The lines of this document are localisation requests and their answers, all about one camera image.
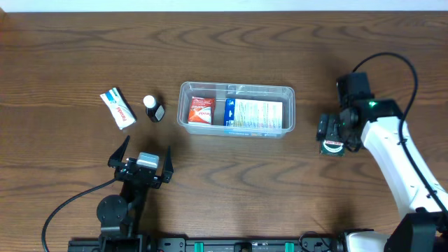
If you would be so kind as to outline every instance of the white packet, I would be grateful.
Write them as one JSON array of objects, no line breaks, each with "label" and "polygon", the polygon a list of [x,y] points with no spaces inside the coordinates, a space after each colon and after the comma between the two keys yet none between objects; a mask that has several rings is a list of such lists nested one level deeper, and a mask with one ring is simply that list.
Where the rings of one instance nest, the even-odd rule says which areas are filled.
[{"label": "white packet", "polygon": [[135,123],[135,117],[131,110],[126,106],[125,101],[121,98],[116,87],[108,92],[101,94],[100,97],[111,110],[113,118],[120,130]]}]

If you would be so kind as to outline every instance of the logo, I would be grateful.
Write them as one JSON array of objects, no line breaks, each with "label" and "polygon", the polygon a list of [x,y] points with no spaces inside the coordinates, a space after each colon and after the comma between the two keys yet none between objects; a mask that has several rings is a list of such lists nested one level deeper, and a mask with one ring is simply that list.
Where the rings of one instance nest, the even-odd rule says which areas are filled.
[{"label": "logo", "polygon": [[123,122],[126,121],[126,115],[123,113],[120,107],[117,108],[117,111],[120,114],[121,118],[123,119]]}]

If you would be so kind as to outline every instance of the white bottle cap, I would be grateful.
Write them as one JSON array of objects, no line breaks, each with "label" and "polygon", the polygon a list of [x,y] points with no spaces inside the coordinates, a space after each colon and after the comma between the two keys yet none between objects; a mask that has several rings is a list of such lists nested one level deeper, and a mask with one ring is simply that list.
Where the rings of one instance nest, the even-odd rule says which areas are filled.
[{"label": "white bottle cap", "polygon": [[146,108],[152,109],[155,106],[154,96],[146,95],[145,98],[143,98],[143,104],[145,104]]}]

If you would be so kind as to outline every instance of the green tape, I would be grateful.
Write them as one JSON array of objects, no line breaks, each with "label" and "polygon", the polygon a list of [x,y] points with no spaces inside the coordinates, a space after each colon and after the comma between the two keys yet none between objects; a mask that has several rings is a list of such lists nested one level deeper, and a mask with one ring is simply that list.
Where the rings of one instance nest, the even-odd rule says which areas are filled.
[{"label": "green tape", "polygon": [[285,252],[294,252],[294,243],[293,242],[285,243]]},{"label": "green tape", "polygon": [[195,252],[204,252],[204,244],[202,242],[195,243]]}]

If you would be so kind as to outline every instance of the wood grain surface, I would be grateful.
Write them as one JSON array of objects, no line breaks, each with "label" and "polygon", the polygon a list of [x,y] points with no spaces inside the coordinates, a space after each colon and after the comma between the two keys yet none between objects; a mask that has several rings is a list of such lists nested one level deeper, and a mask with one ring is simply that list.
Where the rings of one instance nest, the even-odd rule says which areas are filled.
[{"label": "wood grain surface", "polygon": [[[41,228],[64,200],[106,182],[109,155],[172,147],[170,184],[148,197],[142,227],[189,237],[297,237],[374,228],[391,233],[392,194],[365,150],[319,155],[321,113],[338,110],[335,79],[380,51],[410,58],[421,81],[408,123],[448,187],[446,13],[11,13],[0,26],[0,250],[41,251]],[[363,66],[377,97],[404,108],[412,79],[400,61]],[[185,81],[287,85],[296,126],[280,140],[189,135],[176,122]],[[117,128],[99,95],[119,87],[137,123]],[[151,123],[145,95],[163,97]],[[51,251],[99,234],[99,201],[121,183],[61,210]]]}]

